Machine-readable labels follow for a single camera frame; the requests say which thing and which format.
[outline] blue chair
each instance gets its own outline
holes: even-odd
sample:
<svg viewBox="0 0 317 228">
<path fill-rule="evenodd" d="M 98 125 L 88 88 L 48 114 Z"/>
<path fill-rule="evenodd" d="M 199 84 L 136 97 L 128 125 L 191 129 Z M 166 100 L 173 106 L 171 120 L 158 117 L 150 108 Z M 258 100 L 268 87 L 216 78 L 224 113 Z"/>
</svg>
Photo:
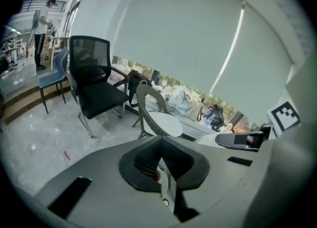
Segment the blue chair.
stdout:
<svg viewBox="0 0 317 228">
<path fill-rule="evenodd" d="M 38 79 L 42 103 L 43 103 L 47 113 L 49 113 L 49 112 L 48 112 L 48 108 L 46 107 L 45 97 L 44 97 L 44 92 L 43 92 L 43 89 L 46 87 L 49 87 L 49 86 L 52 86 L 55 84 L 56 89 L 57 89 L 57 94 L 59 96 L 59 91 L 58 91 L 58 86 L 57 86 L 57 84 L 59 83 L 60 89 L 61 89 L 61 94 L 63 96 L 64 103 L 66 104 L 61 82 L 65 78 L 65 71 L 66 71 L 66 66 L 67 66 L 67 56 L 68 56 L 68 48 L 63 48 L 61 50 L 61 52 L 55 57 L 55 65 L 56 65 L 57 72 Z"/>
</svg>

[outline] black bag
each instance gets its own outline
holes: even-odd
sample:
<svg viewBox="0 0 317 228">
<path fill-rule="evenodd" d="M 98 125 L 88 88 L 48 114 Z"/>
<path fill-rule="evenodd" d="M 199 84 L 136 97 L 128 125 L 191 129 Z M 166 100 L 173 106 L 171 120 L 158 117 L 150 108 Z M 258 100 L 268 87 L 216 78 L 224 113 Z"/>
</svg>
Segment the black bag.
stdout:
<svg viewBox="0 0 317 228">
<path fill-rule="evenodd" d="M 135 94 L 135 92 L 137 91 L 137 88 L 140 84 L 140 82 L 144 82 L 146 81 L 147 85 L 148 86 L 152 86 L 151 84 L 151 81 L 145 77 L 144 75 L 142 75 L 141 73 L 139 73 L 138 71 L 136 70 L 132 70 L 128 73 L 128 76 L 129 76 L 129 85 L 128 85 L 128 89 L 130 90 L 130 93 L 129 93 L 129 103 L 131 105 L 131 107 L 137 107 L 138 106 L 138 103 L 135 103 L 135 104 L 132 104 L 132 99 L 133 99 L 133 96 Z M 117 83 L 115 83 L 113 86 L 114 87 L 118 87 L 122 84 L 124 84 L 124 79 L 123 80 L 120 80 L 118 81 Z"/>
</svg>

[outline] mesh chair backrest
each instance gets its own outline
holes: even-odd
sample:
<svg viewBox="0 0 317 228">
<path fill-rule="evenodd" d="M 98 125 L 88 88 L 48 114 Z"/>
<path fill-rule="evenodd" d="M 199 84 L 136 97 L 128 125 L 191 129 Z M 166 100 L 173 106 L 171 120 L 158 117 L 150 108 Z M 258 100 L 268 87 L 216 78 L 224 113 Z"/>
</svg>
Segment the mesh chair backrest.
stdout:
<svg viewBox="0 0 317 228">
<path fill-rule="evenodd" d="M 107 81 L 111 74 L 110 42 L 89 36 L 70 37 L 69 70 L 78 82 Z"/>
<path fill-rule="evenodd" d="M 55 57 L 55 65 L 58 74 L 60 74 L 61 77 L 65 77 L 65 71 L 67 66 L 67 57 L 68 57 L 68 48 L 63 48 L 60 53 Z"/>
<path fill-rule="evenodd" d="M 157 134 L 158 136 L 169 136 L 157 123 L 152 119 L 152 117 L 146 111 L 146 95 L 149 94 L 154 97 L 158 102 L 159 110 L 163 113 L 167 113 L 166 103 L 164 101 L 163 96 L 147 85 L 139 85 L 136 91 L 136 96 L 139 104 L 139 114 L 140 114 L 140 123 L 141 128 L 144 129 L 143 119 L 147 122 L 149 127 Z"/>
</svg>

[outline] black pants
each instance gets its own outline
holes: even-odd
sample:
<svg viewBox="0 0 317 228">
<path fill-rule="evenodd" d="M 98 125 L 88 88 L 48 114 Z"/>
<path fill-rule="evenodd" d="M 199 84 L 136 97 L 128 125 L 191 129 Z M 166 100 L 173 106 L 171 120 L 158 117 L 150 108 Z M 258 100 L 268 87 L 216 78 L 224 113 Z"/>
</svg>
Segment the black pants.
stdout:
<svg viewBox="0 0 317 228">
<path fill-rule="evenodd" d="M 34 51 L 34 60 L 36 67 L 39 67 L 41 64 L 41 52 L 43 49 L 43 44 L 45 40 L 45 34 L 34 35 L 35 40 L 35 51 Z"/>
</svg>

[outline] person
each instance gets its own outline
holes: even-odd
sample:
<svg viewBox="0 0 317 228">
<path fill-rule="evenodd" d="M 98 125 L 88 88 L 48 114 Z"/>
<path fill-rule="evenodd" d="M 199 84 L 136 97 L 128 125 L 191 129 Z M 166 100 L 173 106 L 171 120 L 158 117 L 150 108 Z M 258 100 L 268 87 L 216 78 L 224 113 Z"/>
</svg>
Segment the person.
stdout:
<svg viewBox="0 0 317 228">
<path fill-rule="evenodd" d="M 54 29 L 53 24 L 48 22 L 49 8 L 56 5 L 56 0 L 47 1 L 46 5 L 40 10 L 39 25 L 35 30 L 34 40 L 35 40 L 35 50 L 34 50 L 34 60 L 36 64 L 36 70 L 43 70 L 45 66 L 41 64 L 41 52 L 43 49 L 43 44 L 45 40 L 46 29 Z"/>
</svg>

